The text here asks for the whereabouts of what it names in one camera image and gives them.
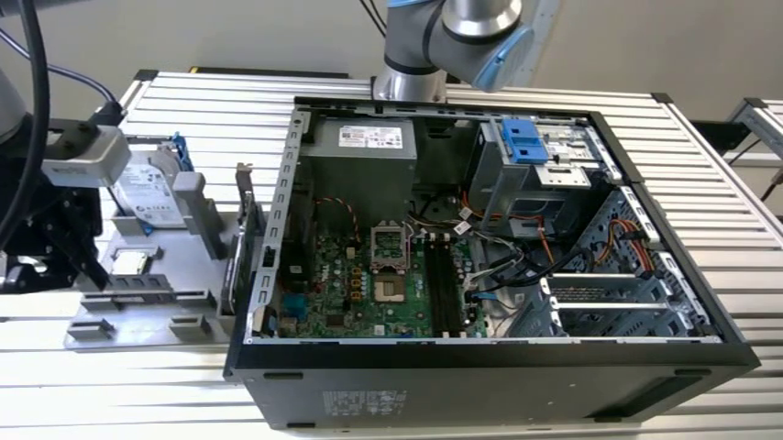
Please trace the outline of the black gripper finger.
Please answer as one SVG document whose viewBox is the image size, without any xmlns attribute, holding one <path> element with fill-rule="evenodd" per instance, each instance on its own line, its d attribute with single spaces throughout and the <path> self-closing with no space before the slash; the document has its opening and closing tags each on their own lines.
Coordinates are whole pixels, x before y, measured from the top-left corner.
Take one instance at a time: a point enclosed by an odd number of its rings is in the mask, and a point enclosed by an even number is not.
<svg viewBox="0 0 783 440">
<path fill-rule="evenodd" d="M 34 257 L 2 253 L 2 293 L 70 289 L 78 275 L 73 259 L 61 253 Z"/>
<path fill-rule="evenodd" d="M 54 247 L 55 274 L 63 287 L 79 284 L 90 292 L 102 292 L 110 275 L 98 261 L 94 226 L 81 215 L 57 215 L 46 221 L 46 236 Z"/>
</svg>

